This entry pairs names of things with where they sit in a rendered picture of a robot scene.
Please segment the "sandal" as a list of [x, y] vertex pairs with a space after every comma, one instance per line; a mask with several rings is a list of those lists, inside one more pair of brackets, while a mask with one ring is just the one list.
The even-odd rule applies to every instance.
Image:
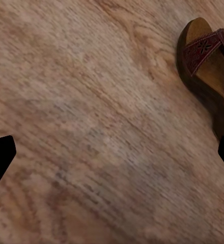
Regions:
[[203, 17], [188, 23], [177, 44], [177, 65], [185, 84], [216, 111], [214, 132], [224, 135], [224, 28], [212, 30]]

